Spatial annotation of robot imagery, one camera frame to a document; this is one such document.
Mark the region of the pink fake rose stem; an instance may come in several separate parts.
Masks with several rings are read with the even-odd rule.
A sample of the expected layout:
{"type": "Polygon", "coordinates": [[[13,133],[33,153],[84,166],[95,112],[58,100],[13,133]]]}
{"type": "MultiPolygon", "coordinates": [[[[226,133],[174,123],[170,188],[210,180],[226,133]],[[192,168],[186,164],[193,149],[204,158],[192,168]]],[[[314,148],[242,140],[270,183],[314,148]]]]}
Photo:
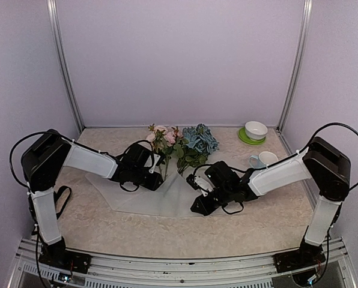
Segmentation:
{"type": "Polygon", "coordinates": [[[160,158],[156,164],[163,180],[166,180],[168,163],[169,163],[169,143],[166,139],[168,135],[168,129],[161,125],[152,124],[148,127],[150,134],[146,140],[152,145],[153,152],[160,158]]]}
{"type": "Polygon", "coordinates": [[[167,161],[169,161],[173,155],[177,158],[184,157],[184,150],[189,141],[183,136],[178,126],[172,127],[171,131],[167,132],[164,138],[167,142],[167,148],[165,149],[167,161]]]}

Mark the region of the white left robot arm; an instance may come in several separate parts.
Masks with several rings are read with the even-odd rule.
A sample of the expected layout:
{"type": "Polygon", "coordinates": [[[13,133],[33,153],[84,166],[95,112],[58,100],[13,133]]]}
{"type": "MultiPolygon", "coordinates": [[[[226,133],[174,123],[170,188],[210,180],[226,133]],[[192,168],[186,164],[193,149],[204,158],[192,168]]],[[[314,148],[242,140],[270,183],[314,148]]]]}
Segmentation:
{"type": "Polygon", "coordinates": [[[153,152],[147,140],[138,140],[122,154],[113,156],[69,139],[54,129],[29,134],[19,142],[32,137],[37,140],[21,156],[24,180],[18,183],[29,191],[38,232],[45,244],[50,245],[46,254],[59,267],[71,261],[70,252],[59,244],[63,237],[54,197],[54,186],[64,167],[117,182],[121,188],[131,183],[135,190],[143,187],[155,191],[163,184],[161,174],[155,170],[161,163],[160,155],[153,152]]]}

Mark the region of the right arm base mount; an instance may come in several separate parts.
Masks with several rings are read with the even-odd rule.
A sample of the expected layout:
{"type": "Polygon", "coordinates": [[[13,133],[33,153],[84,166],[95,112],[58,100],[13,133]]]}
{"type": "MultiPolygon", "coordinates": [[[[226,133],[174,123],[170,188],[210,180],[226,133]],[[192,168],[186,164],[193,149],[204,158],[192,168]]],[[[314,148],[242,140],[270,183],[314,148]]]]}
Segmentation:
{"type": "Polygon", "coordinates": [[[308,244],[304,239],[296,250],[276,253],[273,256],[277,273],[293,271],[325,262],[322,244],[308,244]]]}

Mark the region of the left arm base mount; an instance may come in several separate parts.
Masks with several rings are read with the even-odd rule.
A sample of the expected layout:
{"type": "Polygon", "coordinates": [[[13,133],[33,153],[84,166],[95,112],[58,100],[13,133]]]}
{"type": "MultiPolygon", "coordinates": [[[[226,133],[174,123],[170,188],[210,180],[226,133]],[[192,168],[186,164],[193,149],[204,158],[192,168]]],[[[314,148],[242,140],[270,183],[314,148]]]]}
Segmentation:
{"type": "Polygon", "coordinates": [[[89,254],[66,249],[64,238],[50,245],[43,243],[39,256],[42,264],[81,274],[88,273],[91,259],[92,256],[89,254]]]}

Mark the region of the light blue ceramic mug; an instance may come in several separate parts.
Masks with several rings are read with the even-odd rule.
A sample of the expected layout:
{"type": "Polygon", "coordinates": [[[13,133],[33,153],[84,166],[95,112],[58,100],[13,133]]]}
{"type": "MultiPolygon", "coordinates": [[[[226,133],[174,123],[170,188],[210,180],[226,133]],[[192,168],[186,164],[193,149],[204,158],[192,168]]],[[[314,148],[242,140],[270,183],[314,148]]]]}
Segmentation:
{"type": "Polygon", "coordinates": [[[278,156],[269,151],[263,151],[258,155],[251,155],[249,157],[249,164],[254,169],[267,167],[271,164],[278,162],[278,156]]]}

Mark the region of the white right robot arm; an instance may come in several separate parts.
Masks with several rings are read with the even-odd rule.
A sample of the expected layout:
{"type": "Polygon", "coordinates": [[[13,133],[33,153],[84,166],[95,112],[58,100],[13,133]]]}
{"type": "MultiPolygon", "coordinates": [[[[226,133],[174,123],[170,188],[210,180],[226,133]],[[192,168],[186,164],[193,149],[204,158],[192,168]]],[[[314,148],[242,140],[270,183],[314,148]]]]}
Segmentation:
{"type": "Polygon", "coordinates": [[[299,266],[307,266],[317,257],[316,247],[324,242],[344,200],[358,186],[358,182],[350,183],[350,159],[316,133],[301,150],[265,167],[238,170],[218,161],[205,168],[205,179],[195,172],[186,179],[194,190],[201,191],[190,210],[203,216],[230,202],[242,205],[295,182],[315,182],[319,198],[303,237],[304,245],[294,253],[299,266]]]}

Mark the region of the blue fake hydrangea stem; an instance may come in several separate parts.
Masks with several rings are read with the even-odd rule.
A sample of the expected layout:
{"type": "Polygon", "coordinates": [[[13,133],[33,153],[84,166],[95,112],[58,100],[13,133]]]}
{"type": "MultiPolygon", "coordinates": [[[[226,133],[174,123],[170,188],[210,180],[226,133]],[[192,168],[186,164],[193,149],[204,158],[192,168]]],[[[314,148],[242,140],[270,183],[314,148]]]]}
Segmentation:
{"type": "Polygon", "coordinates": [[[196,168],[205,164],[208,157],[219,149],[219,142],[205,124],[185,127],[182,134],[182,138],[174,145],[180,175],[189,167],[196,168]]]}

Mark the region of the white wrapping paper sheet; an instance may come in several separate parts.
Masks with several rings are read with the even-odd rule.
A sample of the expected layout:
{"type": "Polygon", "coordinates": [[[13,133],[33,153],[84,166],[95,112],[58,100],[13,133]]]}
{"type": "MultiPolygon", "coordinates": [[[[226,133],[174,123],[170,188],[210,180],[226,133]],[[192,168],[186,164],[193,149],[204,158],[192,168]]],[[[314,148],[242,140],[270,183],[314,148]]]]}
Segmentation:
{"type": "Polygon", "coordinates": [[[172,218],[199,216],[190,207],[202,192],[194,190],[177,172],[172,172],[156,191],[140,187],[128,192],[118,183],[97,175],[87,173],[85,177],[113,211],[172,218]]]}

